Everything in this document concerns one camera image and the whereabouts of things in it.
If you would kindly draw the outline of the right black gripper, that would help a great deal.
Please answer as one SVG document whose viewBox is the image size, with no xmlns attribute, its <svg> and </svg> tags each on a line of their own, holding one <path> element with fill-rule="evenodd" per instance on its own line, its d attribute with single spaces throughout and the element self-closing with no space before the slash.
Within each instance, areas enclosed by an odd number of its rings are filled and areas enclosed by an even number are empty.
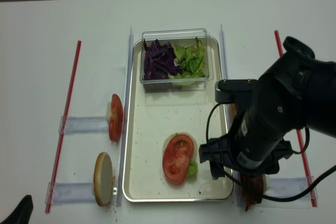
<svg viewBox="0 0 336 224">
<path fill-rule="evenodd" d="M 281 140 L 264 161 L 254 161 L 244 153 L 235 151 L 233 138 L 226 134 L 201 144 L 198 154 L 201 163 L 209 162 L 212 178 L 217 179 L 226 176 L 224 167 L 246 175 L 276 174 L 280 170 L 279 160 L 290 158 L 292 149 L 289 141 Z"/>
</svg>

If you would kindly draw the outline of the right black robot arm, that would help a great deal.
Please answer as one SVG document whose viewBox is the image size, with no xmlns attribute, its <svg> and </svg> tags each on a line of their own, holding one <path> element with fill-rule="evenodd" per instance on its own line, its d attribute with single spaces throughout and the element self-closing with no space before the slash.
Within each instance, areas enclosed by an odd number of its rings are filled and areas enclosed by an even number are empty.
<svg viewBox="0 0 336 224">
<path fill-rule="evenodd" d="M 279 161 L 293 151 L 284 136 L 304 127 L 335 136 L 335 63 L 315 58 L 293 37 L 285 53 L 257 80 L 221 80 L 215 100 L 233 104 L 236 116 L 227 134 L 199 147 L 215 178 L 223 167 L 247 175 L 276 174 Z"/>
</svg>

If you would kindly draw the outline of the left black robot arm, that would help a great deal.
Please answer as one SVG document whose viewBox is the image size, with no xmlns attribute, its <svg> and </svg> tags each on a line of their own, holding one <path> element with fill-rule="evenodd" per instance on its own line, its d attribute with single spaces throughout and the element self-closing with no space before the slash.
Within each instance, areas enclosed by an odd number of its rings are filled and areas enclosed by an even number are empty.
<svg viewBox="0 0 336 224">
<path fill-rule="evenodd" d="M 34 209 L 31 195 L 26 195 L 19 202 L 14 211 L 1 224 L 29 224 Z"/>
</svg>

